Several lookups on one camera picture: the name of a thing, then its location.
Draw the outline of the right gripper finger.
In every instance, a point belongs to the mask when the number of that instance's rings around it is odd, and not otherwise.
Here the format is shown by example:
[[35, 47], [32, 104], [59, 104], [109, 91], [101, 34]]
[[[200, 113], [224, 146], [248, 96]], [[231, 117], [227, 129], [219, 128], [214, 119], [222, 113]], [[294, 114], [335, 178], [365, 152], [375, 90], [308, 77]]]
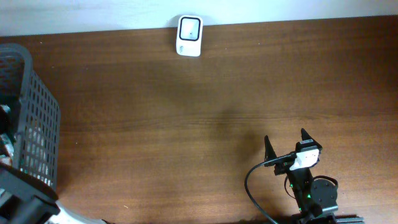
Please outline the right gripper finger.
[[322, 145], [314, 140], [314, 138], [312, 138], [311, 135], [309, 135], [309, 133], [304, 128], [302, 128], [300, 131], [302, 142], [304, 142], [304, 144], [311, 144], [312, 146], [316, 146], [320, 151], [323, 149]]
[[265, 144], [264, 161], [266, 162], [264, 164], [264, 166], [270, 167], [270, 166], [274, 165], [274, 160], [277, 159], [277, 156], [275, 154], [275, 151], [272, 147], [272, 144], [270, 142], [268, 135], [265, 135], [265, 137], [264, 137], [264, 144]]

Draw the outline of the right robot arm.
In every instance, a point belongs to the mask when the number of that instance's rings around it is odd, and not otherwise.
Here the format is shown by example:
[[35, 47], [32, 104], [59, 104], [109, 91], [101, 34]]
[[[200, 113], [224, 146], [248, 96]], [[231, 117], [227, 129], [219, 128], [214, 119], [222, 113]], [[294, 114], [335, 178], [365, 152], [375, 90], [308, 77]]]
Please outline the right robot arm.
[[268, 136], [264, 137], [265, 166], [274, 167], [275, 175], [285, 175], [300, 213], [292, 216], [292, 223], [364, 223], [363, 217], [337, 217], [338, 181], [325, 175], [312, 175], [310, 169], [320, 162], [322, 145], [303, 128], [302, 140], [295, 150], [277, 156]]

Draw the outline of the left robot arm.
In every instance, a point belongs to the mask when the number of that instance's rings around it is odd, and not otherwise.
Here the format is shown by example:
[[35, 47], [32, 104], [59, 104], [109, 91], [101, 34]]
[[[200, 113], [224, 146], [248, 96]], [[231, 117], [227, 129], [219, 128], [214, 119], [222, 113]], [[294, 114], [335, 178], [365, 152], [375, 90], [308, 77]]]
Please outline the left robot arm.
[[107, 224], [64, 207], [58, 195], [41, 180], [1, 164], [1, 223], [8, 224]]

